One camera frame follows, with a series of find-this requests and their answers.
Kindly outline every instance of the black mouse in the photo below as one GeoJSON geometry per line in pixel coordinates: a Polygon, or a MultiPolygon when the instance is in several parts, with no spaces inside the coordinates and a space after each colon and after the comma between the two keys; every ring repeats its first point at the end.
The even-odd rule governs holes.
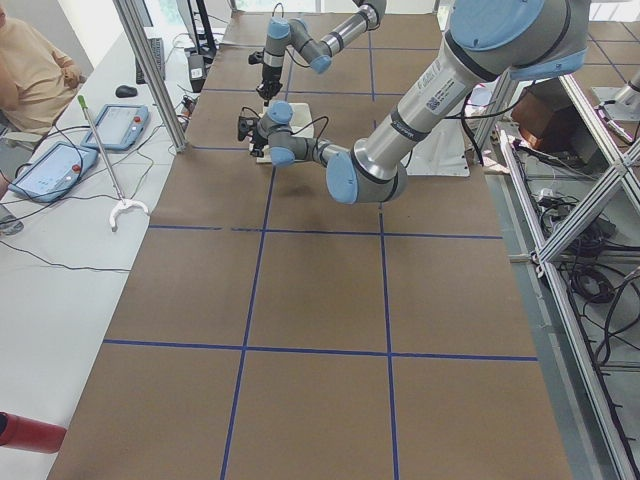
{"type": "Polygon", "coordinates": [[[138,95],[138,89],[136,87],[130,87],[129,85],[120,85],[116,88],[116,97],[129,98],[138,95]]]}

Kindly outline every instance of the person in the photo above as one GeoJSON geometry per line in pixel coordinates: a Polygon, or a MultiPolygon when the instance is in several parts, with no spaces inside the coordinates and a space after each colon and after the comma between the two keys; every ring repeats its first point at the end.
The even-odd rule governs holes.
{"type": "Polygon", "coordinates": [[[48,133],[81,75],[68,55],[0,4],[0,110],[18,130],[48,133]]]}

